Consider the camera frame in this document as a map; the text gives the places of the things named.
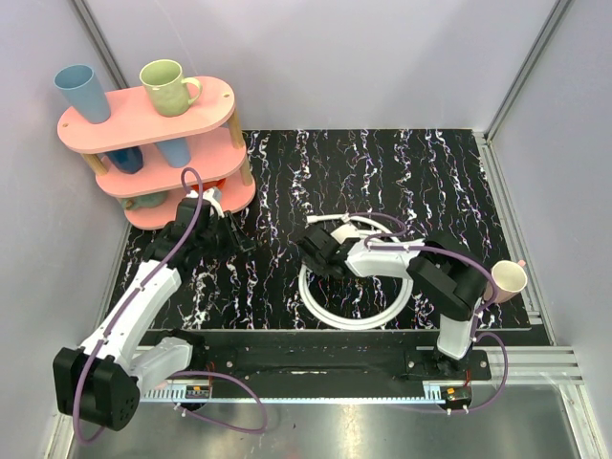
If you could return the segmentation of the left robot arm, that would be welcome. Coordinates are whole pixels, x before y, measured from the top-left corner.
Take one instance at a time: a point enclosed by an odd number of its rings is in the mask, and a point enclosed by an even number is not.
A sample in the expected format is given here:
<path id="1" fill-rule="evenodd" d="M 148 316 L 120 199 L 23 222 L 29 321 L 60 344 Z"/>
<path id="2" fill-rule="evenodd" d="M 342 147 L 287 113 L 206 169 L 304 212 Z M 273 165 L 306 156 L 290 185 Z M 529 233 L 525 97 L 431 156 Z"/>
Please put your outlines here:
<path id="1" fill-rule="evenodd" d="M 136 350 L 201 259 L 253 247 L 212 195 L 189 194 L 181 201 L 174 220 L 145 249 L 132 283 L 108 317 L 77 348 L 63 347 L 54 358 L 57 406 L 72 417 L 76 435 L 82 422 L 119 431 L 133 418 L 141 395 L 177 372 L 194 379 L 205 371 L 205 341 L 189 332 L 166 332 L 153 348 Z"/>

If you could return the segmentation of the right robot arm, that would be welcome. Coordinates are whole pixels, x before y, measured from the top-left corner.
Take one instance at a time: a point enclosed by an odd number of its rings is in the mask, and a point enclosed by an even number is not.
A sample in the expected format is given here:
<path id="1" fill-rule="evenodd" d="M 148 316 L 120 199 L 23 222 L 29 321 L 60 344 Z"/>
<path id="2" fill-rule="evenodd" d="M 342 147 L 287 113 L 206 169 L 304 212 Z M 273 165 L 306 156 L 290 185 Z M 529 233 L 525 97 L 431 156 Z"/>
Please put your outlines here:
<path id="1" fill-rule="evenodd" d="M 306 228 L 296 244 L 302 256 L 298 290 L 303 304 L 319 321 L 333 328 L 365 331 L 385 325 L 405 307 L 414 289 L 440 315 L 434 367 L 446 379 L 455 379 L 469 366 L 475 343 L 479 302 L 492 283 L 491 273 L 458 241 L 444 234 L 402 241 L 387 229 L 358 229 L 345 223 L 333 231 L 320 224 Z M 314 300 L 308 274 L 321 277 L 390 277 L 402 281 L 391 306 L 367 318 L 345 318 Z"/>

